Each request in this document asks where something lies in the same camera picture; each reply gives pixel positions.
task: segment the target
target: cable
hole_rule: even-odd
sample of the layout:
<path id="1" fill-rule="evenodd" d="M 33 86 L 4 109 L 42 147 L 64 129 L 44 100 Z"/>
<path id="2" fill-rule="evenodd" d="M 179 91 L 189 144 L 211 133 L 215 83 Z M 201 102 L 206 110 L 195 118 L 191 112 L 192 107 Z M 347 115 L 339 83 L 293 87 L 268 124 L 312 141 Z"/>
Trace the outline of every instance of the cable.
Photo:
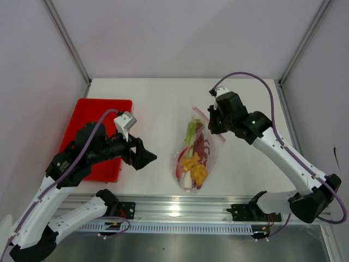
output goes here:
<path id="1" fill-rule="evenodd" d="M 269 221 L 269 217 L 272 220 L 272 224 L 269 226 L 271 228 L 274 225 L 275 222 L 274 222 L 274 219 L 273 219 L 272 215 L 268 215 L 268 221 Z"/>
<path id="2" fill-rule="evenodd" d="M 124 217 L 100 217 L 100 218 L 111 218 L 111 219 L 120 219 L 120 220 L 122 220 L 122 221 L 124 221 L 124 222 L 127 222 L 128 223 L 128 226 L 127 226 L 127 228 L 125 228 L 124 230 L 122 230 L 122 231 L 120 231 L 120 232 L 118 232 L 118 233 L 115 233 L 115 234 L 113 234 L 113 235 L 110 235 L 110 236 L 103 236 L 103 238 L 104 239 L 110 239 L 110 238 L 112 238 L 112 237 L 116 237 L 116 236 L 119 236 L 119 235 L 122 235 L 123 233 L 125 233 L 127 230 L 129 230 L 130 228 L 131 228 L 131 222 L 130 222 L 130 220 L 128 220 L 127 218 L 124 218 Z"/>
<path id="3" fill-rule="evenodd" d="M 291 218 L 291 214 L 288 214 L 288 217 L 287 217 L 287 220 L 286 220 L 285 224 L 278 231 L 276 231 L 275 233 L 272 233 L 271 235 L 269 235 L 268 238 L 271 238 L 272 236 L 276 236 L 278 233 L 280 233 L 287 226 L 287 224 L 290 221 L 290 218 Z"/>
<path id="4" fill-rule="evenodd" d="M 215 86 L 212 88 L 213 90 L 216 90 L 216 88 L 227 78 L 229 78 L 230 76 L 233 75 L 248 75 L 251 76 L 257 80 L 259 80 L 260 82 L 262 82 L 262 84 L 267 88 L 269 96 L 270 96 L 270 103 L 271 103 L 271 107 L 272 107 L 272 125 L 273 125 L 273 131 L 274 134 L 277 138 L 277 140 L 279 141 L 279 143 L 284 147 L 284 149 L 293 157 L 294 160 L 296 160 L 306 171 L 308 171 L 315 179 L 317 179 L 321 184 L 323 184 L 330 192 L 331 194 L 337 199 L 340 207 L 343 210 L 343 217 L 341 220 L 339 221 L 331 221 L 322 217 L 317 217 L 318 219 L 320 219 L 321 221 L 327 222 L 329 224 L 341 224 L 343 222 L 345 222 L 347 220 L 347 210 L 346 207 L 343 203 L 343 201 L 340 199 L 340 197 L 337 195 L 336 191 L 333 190 L 333 188 L 328 185 L 324 180 L 322 180 L 321 178 L 319 178 L 316 173 L 314 171 L 312 171 L 310 168 L 307 167 L 307 165 L 305 163 L 303 163 L 303 161 L 301 159 L 299 159 L 287 146 L 285 146 L 284 141 L 281 139 L 277 129 L 276 129 L 276 124 L 275 124 L 275 109 L 274 109 L 274 98 L 273 98 L 273 94 L 272 94 L 272 90 L 270 89 L 270 87 L 268 86 L 268 84 L 261 79 L 259 76 L 254 75 L 252 73 L 248 73 L 248 72 L 234 72 L 231 74 L 227 74 L 226 76 L 224 76 L 221 80 L 218 81 L 217 84 L 215 84 Z"/>
<path id="5" fill-rule="evenodd" d="M 104 120 L 104 118 L 111 112 L 115 112 L 115 113 L 119 113 L 118 110 L 116 109 L 108 109 L 107 111 L 104 112 L 104 114 L 101 116 L 101 118 L 98 120 L 97 124 L 94 126 L 91 134 L 89 135 L 85 145 L 83 146 L 81 152 L 79 153 L 79 155 L 76 157 L 76 159 L 73 161 L 73 163 L 71 164 L 70 167 L 68 167 L 68 169 L 64 172 L 64 174 L 57 179 L 54 183 L 50 184 L 45 190 L 43 190 L 43 192 L 38 196 L 38 201 L 34 202 L 27 210 L 27 212 L 24 214 L 24 216 L 22 217 L 22 219 L 20 220 L 18 226 L 16 227 L 13 236 L 8 240 L 7 245 L 5 250 L 8 248 L 8 246 L 11 244 L 11 242 L 13 241 L 13 239 L 15 238 L 15 236 L 17 235 L 17 233 L 21 230 L 21 227 L 23 226 L 24 222 L 26 221 L 26 219 L 28 218 L 28 216 L 30 215 L 30 213 L 34 210 L 34 208 L 37 206 L 37 204 L 43 199 L 44 195 L 50 191 L 55 185 L 59 184 L 63 179 L 65 179 L 69 173 L 72 171 L 72 169 L 77 165 L 77 163 L 80 161 L 80 159 L 82 158 L 83 154 L 86 152 L 89 144 L 91 143 L 94 134 L 97 132 L 97 129 L 99 128 L 99 126 L 101 125 L 102 121 Z"/>

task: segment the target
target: plastic bag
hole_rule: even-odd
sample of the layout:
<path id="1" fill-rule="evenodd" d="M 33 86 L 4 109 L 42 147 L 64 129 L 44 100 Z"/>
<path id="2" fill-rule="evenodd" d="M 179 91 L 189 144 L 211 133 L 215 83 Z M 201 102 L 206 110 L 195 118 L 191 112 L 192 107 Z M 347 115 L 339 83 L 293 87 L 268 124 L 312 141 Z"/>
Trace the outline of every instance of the plastic bag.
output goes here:
<path id="1" fill-rule="evenodd" d="M 186 137 L 176 154 L 175 176 L 186 192 L 200 189 L 209 177 L 218 158 L 218 151 L 225 142 L 221 135 L 212 135 L 209 119 L 198 108 L 192 108 Z"/>

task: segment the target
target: metal frame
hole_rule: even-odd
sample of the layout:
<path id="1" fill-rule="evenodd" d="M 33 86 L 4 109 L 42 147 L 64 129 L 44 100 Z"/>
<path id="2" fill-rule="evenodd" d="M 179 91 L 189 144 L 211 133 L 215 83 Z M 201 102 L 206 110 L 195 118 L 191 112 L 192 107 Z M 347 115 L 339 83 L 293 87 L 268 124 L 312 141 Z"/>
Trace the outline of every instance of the metal frame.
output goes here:
<path id="1" fill-rule="evenodd" d="M 285 72 L 283 73 L 281 79 L 280 79 L 280 86 L 283 87 L 284 83 L 290 74 L 291 70 L 294 68 L 300 57 L 302 56 L 304 50 L 309 45 L 310 40 L 312 36 L 315 34 L 316 30 L 318 29 L 322 19 L 324 18 L 325 14 L 330 8 L 330 5 L 332 4 L 333 0 L 324 0 L 318 9 L 316 15 L 314 16 L 310 26 L 306 30 L 303 39 L 300 41 L 296 51 L 294 52 L 291 61 L 289 62 Z"/>
<path id="2" fill-rule="evenodd" d="M 61 216 L 81 206 L 91 199 L 91 194 L 71 194 L 55 213 Z M 182 224 L 265 224 L 265 222 L 234 222 L 226 210 L 232 204 L 247 204 L 252 196 L 141 196 L 117 195 L 122 202 L 135 202 L 135 222 L 142 223 L 182 223 Z M 329 218 L 325 209 L 322 216 Z M 292 216 L 290 224 L 305 224 Z M 316 220 L 314 225 L 326 224 Z"/>
<path id="3" fill-rule="evenodd" d="M 42 3 L 44 4 L 48 14 L 50 15 L 50 18 L 52 19 L 53 23 L 55 24 L 57 31 L 59 35 L 62 37 L 62 40 L 67 47 L 73 61 L 75 62 L 77 68 L 79 69 L 83 79 L 85 80 L 86 84 L 89 85 L 91 83 L 91 79 L 88 76 L 88 73 L 68 35 L 67 30 L 65 29 L 63 22 L 61 18 L 59 17 L 57 10 L 55 6 L 52 3 L 52 0 L 42 0 Z"/>

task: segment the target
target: black bracket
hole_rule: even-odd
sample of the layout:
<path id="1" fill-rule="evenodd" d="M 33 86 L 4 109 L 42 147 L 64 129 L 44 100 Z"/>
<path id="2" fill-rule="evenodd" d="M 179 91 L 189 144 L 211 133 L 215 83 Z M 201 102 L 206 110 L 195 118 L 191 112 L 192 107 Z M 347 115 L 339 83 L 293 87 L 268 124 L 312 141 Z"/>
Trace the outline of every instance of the black bracket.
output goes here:
<path id="1" fill-rule="evenodd" d="M 233 221 L 237 222 L 268 222 L 267 214 L 260 214 L 258 217 L 255 217 L 250 210 L 249 204 L 233 204 L 231 209 L 227 209 L 229 213 L 233 216 Z M 281 214 L 271 213 L 269 214 L 274 222 L 281 222 Z"/>

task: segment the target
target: metal edge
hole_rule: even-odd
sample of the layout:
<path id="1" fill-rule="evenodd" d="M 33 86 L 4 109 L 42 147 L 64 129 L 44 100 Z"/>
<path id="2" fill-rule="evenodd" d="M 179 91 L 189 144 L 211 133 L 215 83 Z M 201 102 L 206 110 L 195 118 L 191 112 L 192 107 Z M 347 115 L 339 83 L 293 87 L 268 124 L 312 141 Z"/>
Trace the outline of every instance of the metal edge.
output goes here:
<path id="1" fill-rule="evenodd" d="M 331 262 L 344 262 L 338 246 L 338 240 L 332 225 L 320 226 L 327 253 Z"/>
<path id="2" fill-rule="evenodd" d="M 52 3 L 52 0 L 41 0 L 43 5 L 45 6 L 50 18 L 52 19 L 52 22 L 55 24 L 57 31 L 59 33 L 59 35 L 62 37 L 62 40 L 65 44 L 65 46 L 67 47 L 72 59 L 74 60 L 77 68 L 79 69 L 83 79 L 85 80 L 85 82 L 89 85 L 91 83 L 91 79 L 88 76 L 88 73 L 68 35 L 67 30 L 65 29 L 63 22 L 61 20 L 61 18 L 58 15 L 58 12 L 55 8 L 55 6 Z"/>
<path id="3" fill-rule="evenodd" d="M 89 201 L 93 195 L 70 195 L 57 210 L 55 216 L 61 216 Z M 265 224 L 263 222 L 234 222 L 226 211 L 231 204 L 247 204 L 251 197 L 194 197 L 194 196 L 117 196 L 120 201 L 136 203 L 134 221 L 150 223 L 206 223 L 206 224 Z M 285 221 L 288 214 L 283 214 Z M 328 217 L 326 209 L 323 216 Z M 290 224 L 305 224 L 295 216 Z M 324 224 L 315 221 L 313 225 Z"/>
<path id="4" fill-rule="evenodd" d="M 291 70 L 294 68 L 296 63 L 298 62 L 299 58 L 302 56 L 304 50 L 309 45 L 310 40 L 312 36 L 315 34 L 316 30 L 318 29 L 322 19 L 324 18 L 324 15 L 329 10 L 330 5 L 332 4 L 333 0 L 324 0 L 322 4 L 320 5 L 317 13 L 315 14 L 312 22 L 310 23 L 308 29 L 306 30 L 302 40 L 300 41 L 296 51 L 294 52 L 289 64 L 287 65 L 281 80 L 280 80 L 280 86 L 282 87 L 289 76 Z"/>
<path id="5" fill-rule="evenodd" d="M 294 127 L 294 121 L 291 116 L 290 108 L 286 100 L 284 89 L 281 88 L 280 84 L 275 80 L 276 90 L 278 91 L 279 100 L 281 104 L 282 111 L 286 120 L 287 129 L 290 132 L 291 142 L 294 147 L 300 154 L 303 155 L 302 148 L 299 143 L 298 135 L 296 128 Z"/>

